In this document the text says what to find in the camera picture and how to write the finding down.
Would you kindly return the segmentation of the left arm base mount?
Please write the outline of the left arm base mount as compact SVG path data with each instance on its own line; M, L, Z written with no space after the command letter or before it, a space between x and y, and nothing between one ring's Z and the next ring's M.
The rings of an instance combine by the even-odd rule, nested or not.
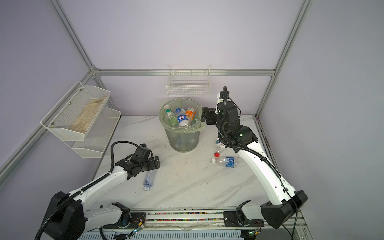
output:
M146 219L146 213L122 213L116 226L120 229L135 229L139 226L139 223L144 223Z

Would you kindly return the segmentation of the red label crushed bottle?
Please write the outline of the red label crushed bottle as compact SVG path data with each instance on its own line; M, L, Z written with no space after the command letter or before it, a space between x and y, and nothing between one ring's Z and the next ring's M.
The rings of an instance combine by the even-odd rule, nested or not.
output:
M215 158L218 158L225 149L226 146L219 139L217 139L215 142Z

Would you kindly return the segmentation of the small blue label bottle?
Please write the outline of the small blue label bottle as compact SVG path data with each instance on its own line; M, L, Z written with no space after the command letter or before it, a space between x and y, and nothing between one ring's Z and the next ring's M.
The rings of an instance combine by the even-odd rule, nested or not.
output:
M190 126L190 122L186 116L186 111L184 109L176 109L175 116L177 117L177 121L180 127Z

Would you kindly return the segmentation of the orange label bottle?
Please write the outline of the orange label bottle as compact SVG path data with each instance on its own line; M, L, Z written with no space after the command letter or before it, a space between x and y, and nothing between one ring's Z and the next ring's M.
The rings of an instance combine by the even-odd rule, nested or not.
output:
M196 110L194 108L188 108L186 111L186 117L191 122L196 116Z

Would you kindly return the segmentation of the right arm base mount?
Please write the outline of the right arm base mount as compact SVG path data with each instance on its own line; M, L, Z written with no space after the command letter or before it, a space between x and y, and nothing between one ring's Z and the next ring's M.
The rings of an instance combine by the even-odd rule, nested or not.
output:
M224 225L225 227L264 227L264 220L252 219L249 220L240 211L224 211Z

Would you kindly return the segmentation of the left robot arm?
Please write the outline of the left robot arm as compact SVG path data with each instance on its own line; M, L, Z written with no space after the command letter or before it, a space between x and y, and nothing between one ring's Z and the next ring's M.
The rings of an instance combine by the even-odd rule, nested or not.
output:
M91 210L92 204L114 187L136 177L139 173L159 169L159 157L145 144L134 146L136 150L116 162L112 143L111 167L101 177L69 193L58 192L49 203L42 224L36 233L39 240L46 233L54 240L77 240L83 233L102 229L106 225L115 225L125 229L129 225L142 225L144 219L135 219L125 205L114 202L107 207Z

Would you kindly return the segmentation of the crushed clear bottle white cap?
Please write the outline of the crushed clear bottle white cap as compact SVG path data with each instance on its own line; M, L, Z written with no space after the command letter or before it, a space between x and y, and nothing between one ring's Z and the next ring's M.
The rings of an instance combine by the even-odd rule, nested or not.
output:
M146 176L143 182L143 190L148 192L151 190L154 185L155 177L157 174L157 170L151 170L146 172Z

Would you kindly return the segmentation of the green label clear bottle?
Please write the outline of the green label clear bottle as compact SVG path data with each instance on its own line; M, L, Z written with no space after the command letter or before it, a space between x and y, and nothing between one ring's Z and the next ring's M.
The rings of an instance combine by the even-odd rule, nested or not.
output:
M165 105L163 108L165 110L165 122L167 123L167 125L173 128L178 127L179 123L177 117L172 111L171 107L169 105Z

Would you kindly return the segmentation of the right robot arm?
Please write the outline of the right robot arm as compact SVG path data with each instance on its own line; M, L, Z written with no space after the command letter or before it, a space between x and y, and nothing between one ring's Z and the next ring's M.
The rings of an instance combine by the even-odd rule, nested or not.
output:
M260 206L260 212L271 227L278 229L299 213L308 200L307 194L285 180L263 152L256 134L241 125L238 108L233 102L220 102L215 109L204 107L201 120L217 127L220 142L239 154L261 182L269 200Z

